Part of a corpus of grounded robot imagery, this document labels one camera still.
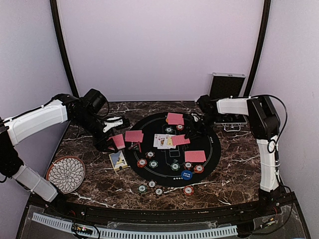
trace black vertical frame post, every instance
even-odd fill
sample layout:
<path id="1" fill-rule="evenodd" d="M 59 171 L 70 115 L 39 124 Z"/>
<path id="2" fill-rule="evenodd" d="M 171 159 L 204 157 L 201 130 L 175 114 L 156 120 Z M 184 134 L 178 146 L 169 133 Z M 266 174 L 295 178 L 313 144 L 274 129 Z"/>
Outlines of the black vertical frame post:
<path id="1" fill-rule="evenodd" d="M 68 82 L 69 82 L 73 96 L 79 97 L 79 92 L 78 92 L 76 85 L 75 85 L 75 81 L 73 78 L 69 58 L 68 58 L 68 55 L 66 53 L 57 1 L 50 0 L 50 5 L 51 5 L 51 12 L 52 12 L 53 24 L 54 24 L 54 28 L 55 28 L 56 39 L 58 41 L 58 45 L 60 48 L 60 54 L 61 54 L 62 62 L 64 65 L 65 73 L 66 73 L 66 76 L 68 78 Z"/>
<path id="2" fill-rule="evenodd" d="M 258 69 L 258 65 L 259 65 L 259 61 L 261 57 L 261 52 L 264 45 L 267 23 L 268 23 L 269 12 L 270 12 L 270 3 L 271 3 L 271 0 L 264 1 L 264 9 L 263 9 L 263 15 L 261 18 L 261 23 L 260 23 L 256 51 L 255 51 L 253 63 L 251 65 L 244 96 L 249 96 L 251 89 L 253 88 L 254 80 L 256 77 L 256 73 L 257 73 L 257 69 Z"/>

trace plate with floral pattern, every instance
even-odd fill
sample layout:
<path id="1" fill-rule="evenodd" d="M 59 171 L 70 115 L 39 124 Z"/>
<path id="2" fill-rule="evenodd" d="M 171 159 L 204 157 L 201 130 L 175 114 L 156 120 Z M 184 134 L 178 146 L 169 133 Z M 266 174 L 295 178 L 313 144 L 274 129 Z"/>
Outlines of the plate with floral pattern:
<path id="1" fill-rule="evenodd" d="M 75 156 L 65 156 L 56 160 L 46 173 L 46 180 L 53 183 L 63 194 L 71 193 L 83 182 L 85 166 Z"/>

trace marble table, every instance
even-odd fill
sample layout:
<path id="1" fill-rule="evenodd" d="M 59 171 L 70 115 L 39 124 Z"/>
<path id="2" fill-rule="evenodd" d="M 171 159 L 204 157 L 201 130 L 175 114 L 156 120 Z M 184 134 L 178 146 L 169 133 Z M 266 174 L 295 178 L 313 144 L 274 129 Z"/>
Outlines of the marble table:
<path id="1" fill-rule="evenodd" d="M 142 118 L 160 112 L 198 112 L 194 102 L 123 102 L 110 103 L 110 116 L 125 115 L 133 126 Z M 115 131 L 124 133 L 128 129 Z M 240 132 L 215 129 L 221 143 L 221 158 L 211 175 L 193 185 L 195 193 L 186 196 L 182 188 L 164 188 L 156 197 L 153 190 L 144 195 L 138 186 L 147 184 L 131 168 L 115 172 L 108 153 L 97 151 L 92 137 L 81 127 L 70 124 L 56 151 L 54 161 L 63 156 L 83 160 L 86 176 L 82 185 L 67 194 L 67 201 L 85 205 L 138 210 L 204 209 L 258 200 L 261 179 L 260 158 L 256 140 L 248 126 Z"/>

